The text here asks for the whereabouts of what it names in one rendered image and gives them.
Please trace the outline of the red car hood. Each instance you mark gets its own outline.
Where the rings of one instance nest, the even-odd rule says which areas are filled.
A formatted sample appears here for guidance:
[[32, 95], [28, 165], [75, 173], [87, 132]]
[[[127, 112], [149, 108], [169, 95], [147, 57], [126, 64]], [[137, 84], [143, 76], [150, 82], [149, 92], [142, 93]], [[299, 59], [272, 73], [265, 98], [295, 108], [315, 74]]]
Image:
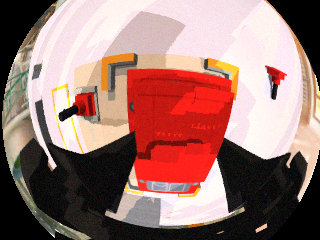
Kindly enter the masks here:
[[227, 132], [235, 93], [204, 85], [133, 85], [140, 180], [203, 183]]

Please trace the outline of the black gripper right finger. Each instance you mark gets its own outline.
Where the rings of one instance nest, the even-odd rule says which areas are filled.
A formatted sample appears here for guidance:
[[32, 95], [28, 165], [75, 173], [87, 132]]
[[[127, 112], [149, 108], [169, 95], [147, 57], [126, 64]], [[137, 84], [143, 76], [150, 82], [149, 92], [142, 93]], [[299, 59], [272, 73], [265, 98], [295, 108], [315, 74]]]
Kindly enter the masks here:
[[243, 208], [245, 201], [259, 192], [269, 177], [288, 163], [291, 155], [287, 152], [265, 160], [224, 137], [216, 161], [223, 177], [228, 212]]

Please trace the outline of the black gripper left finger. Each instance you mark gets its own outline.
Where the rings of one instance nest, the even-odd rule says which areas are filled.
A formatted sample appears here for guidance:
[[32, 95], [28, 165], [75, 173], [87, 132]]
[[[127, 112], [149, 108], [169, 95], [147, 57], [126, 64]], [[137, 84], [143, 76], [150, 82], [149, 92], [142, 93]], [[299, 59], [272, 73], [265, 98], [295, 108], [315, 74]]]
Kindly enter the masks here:
[[47, 143], [47, 149], [59, 168], [81, 181], [108, 212], [117, 213], [136, 161], [136, 132], [87, 153], [69, 151], [52, 143]]

